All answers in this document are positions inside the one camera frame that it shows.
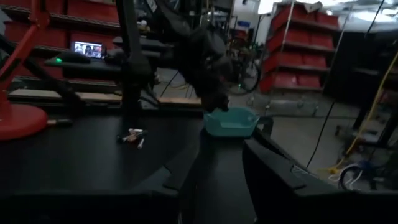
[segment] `yellow cable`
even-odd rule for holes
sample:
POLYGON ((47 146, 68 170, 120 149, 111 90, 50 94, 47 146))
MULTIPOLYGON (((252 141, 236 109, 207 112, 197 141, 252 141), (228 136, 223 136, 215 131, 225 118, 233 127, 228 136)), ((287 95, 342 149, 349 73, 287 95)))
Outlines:
MULTIPOLYGON (((356 137, 354 138, 353 142, 351 143, 351 145, 350 145, 349 148, 347 149, 345 156, 348 155, 349 152, 351 152, 351 151, 354 149, 357 140, 358 140, 359 137, 362 135, 362 132, 365 130, 365 127, 366 127, 367 123, 369 122, 369 120, 370 120, 371 117, 373 116, 374 109, 376 108, 377 101, 378 101, 378 99, 379 99, 379 95, 382 93, 382 89, 383 89, 383 86, 384 86, 384 82, 386 82, 387 76, 388 76, 388 74, 390 73, 392 67, 394 66, 394 64, 395 64, 395 62, 396 62, 396 60, 397 60, 397 57, 398 57, 398 51, 397 51, 396 55, 394 56, 394 59, 392 59, 392 62, 391 62, 391 64, 389 65, 389 68, 387 69, 386 73, 384 74, 384 76, 383 76, 383 78, 382 78, 382 80, 381 80, 381 82, 380 82, 379 88, 377 89, 376 96, 375 96, 374 99, 373 99, 372 107, 371 107, 371 109, 370 109, 370 111, 369 111, 369 113, 368 113, 368 117, 366 118, 365 122, 364 122, 364 123, 361 125, 361 127, 359 128, 359 131, 358 131, 356 137)), ((334 165, 333 167, 329 167, 329 168, 328 168, 329 173, 331 173, 331 174, 337 174, 337 173, 339 172, 338 167, 343 163, 345 156, 344 156, 343 158, 341 158, 341 160, 339 161, 339 163, 337 163, 337 164, 334 165)))

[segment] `floor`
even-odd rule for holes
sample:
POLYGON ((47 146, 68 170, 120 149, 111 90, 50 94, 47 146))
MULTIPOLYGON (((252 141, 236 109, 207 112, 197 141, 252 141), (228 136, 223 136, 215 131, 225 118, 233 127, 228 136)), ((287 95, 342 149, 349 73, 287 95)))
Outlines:
MULTIPOLYGON (((164 90, 166 83, 174 76, 175 71, 159 70, 159 73, 162 83, 155 88, 157 94, 164 90)), ((171 86, 180 86, 184 83, 183 78, 178 74, 172 81, 171 86)), ((188 89, 168 88, 164 96, 189 97, 190 91, 188 89)), ((297 95, 273 96, 271 107, 266 111, 269 97, 256 93, 249 96, 232 96, 231 106, 246 106, 250 97, 254 97, 252 109, 258 114, 267 114, 274 117, 271 138, 299 163, 306 166, 315 150, 319 132, 330 109, 331 100, 318 95, 305 96, 304 105, 299 108, 297 106, 297 95), (316 101, 318 101, 319 108, 313 118, 311 115, 316 101)), ((336 126, 351 126, 358 111, 357 108, 339 103, 334 105, 330 119, 326 122, 317 152, 309 166, 309 170, 321 179, 328 181, 329 174, 320 170, 336 164, 338 155, 342 150, 343 140, 335 136, 336 126)), ((377 121, 371 121, 369 127, 382 128, 377 121)), ((206 183, 198 189, 198 192, 200 197, 204 195, 205 199, 202 198, 202 201, 208 197, 217 198, 218 201, 211 203, 211 200, 209 200, 207 205, 202 204, 203 206, 197 211, 197 214, 201 217, 197 220, 197 223, 253 223, 255 213, 244 182, 241 153, 238 151, 217 153, 218 165, 215 166, 212 174, 208 177, 206 183)))

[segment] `plastic bowl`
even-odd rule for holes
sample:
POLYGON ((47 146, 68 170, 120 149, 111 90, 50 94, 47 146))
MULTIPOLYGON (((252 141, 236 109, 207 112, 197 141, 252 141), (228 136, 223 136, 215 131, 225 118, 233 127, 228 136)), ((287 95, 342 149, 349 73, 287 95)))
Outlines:
POLYGON ((227 112, 214 110, 205 113, 206 131, 218 137, 249 137, 260 117, 249 108, 234 107, 227 112))

